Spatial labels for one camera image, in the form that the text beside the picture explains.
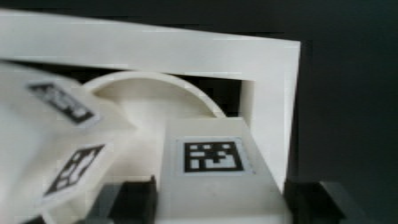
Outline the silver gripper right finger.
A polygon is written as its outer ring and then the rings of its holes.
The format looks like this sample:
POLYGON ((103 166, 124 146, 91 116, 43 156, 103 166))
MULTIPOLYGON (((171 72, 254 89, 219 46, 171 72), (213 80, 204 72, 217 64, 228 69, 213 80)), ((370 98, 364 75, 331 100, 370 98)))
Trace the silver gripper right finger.
POLYGON ((286 180, 284 198, 293 224, 371 224, 364 210, 338 182, 286 180))

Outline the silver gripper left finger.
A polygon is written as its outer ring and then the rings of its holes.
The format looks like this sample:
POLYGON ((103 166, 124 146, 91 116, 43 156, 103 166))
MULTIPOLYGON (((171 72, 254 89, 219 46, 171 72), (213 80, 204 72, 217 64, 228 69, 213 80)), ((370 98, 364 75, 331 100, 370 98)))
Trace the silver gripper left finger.
POLYGON ((107 184, 89 210, 77 224, 155 224, 156 179, 107 184))

